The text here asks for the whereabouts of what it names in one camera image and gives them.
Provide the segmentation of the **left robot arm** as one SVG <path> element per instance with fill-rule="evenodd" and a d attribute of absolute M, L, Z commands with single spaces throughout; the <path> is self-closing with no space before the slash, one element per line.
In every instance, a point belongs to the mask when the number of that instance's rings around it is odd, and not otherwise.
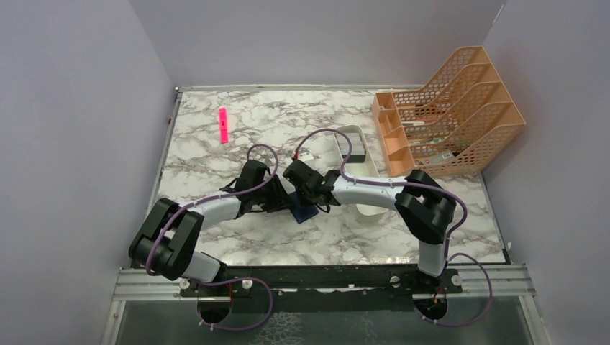
<path fill-rule="evenodd" d="M 276 175 L 263 187 L 243 193 L 261 184 L 269 173 L 271 170 L 265 163 L 248 160 L 240 176 L 221 188 L 210 201 L 181 212 L 170 225 L 174 230 L 173 236 L 170 239 L 164 236 L 158 245 L 155 241 L 163 227 L 181 207 L 168 198 L 156 201 L 129 246 L 129 258 L 145 266 L 148 257 L 152 257 L 150 269 L 155 274 L 169 280 L 182 277 L 198 280 L 205 293 L 221 293 L 226 285 L 226 276 L 222 272 L 224 263 L 195 251 L 199 233 L 247 213 L 274 213 L 292 207 L 294 202 Z"/>

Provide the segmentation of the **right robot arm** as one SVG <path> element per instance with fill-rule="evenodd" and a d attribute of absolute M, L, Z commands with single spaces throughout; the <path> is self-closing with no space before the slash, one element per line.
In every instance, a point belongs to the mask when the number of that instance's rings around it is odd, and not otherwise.
<path fill-rule="evenodd" d="M 356 178 L 330 170 L 325 175 L 295 160 L 283 177 L 295 187 L 299 200 L 318 206 L 361 204 L 397 212 L 419 241 L 416 286 L 431 293 L 444 282 L 447 230 L 458 197 L 441 188 L 427 173 L 412 170 L 402 178 Z"/>

